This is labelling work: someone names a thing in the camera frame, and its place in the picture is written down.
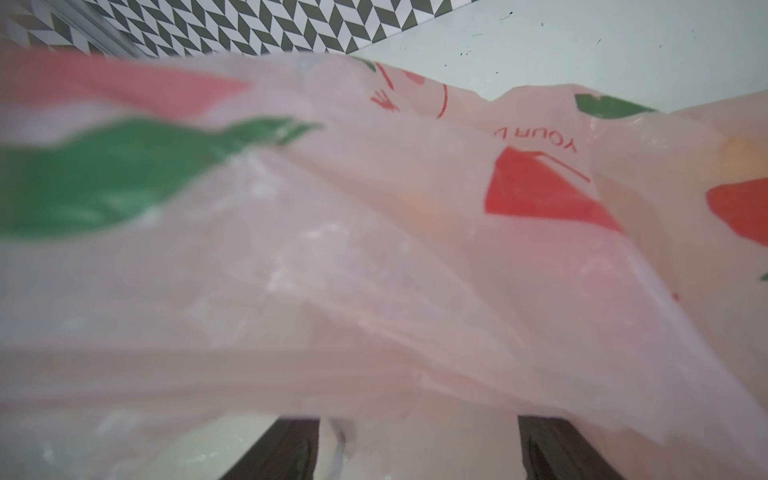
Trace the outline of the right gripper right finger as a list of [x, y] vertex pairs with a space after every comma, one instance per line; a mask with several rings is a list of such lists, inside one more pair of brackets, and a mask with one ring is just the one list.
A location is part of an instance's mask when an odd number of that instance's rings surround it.
[[568, 421], [519, 416], [518, 427], [528, 480], [623, 480]]

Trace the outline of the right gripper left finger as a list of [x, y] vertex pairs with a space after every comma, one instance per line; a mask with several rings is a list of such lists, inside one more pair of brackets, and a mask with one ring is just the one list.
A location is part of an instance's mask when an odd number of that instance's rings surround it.
[[221, 480], [312, 480], [320, 421], [278, 418]]

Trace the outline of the pink plastic bag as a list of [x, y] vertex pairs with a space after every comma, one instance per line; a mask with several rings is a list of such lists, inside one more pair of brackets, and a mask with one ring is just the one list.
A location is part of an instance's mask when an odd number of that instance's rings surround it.
[[372, 423], [380, 477], [429, 393], [567, 419], [628, 479], [765, 478], [766, 94], [2, 48], [3, 478], [127, 479], [238, 411]]

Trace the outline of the fake peach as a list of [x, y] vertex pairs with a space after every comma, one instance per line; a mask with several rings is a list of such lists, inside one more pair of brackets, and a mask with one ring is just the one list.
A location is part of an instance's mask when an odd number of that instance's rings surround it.
[[393, 197], [393, 211], [402, 226], [421, 236], [447, 237], [457, 227], [456, 220], [431, 195], [398, 193]]

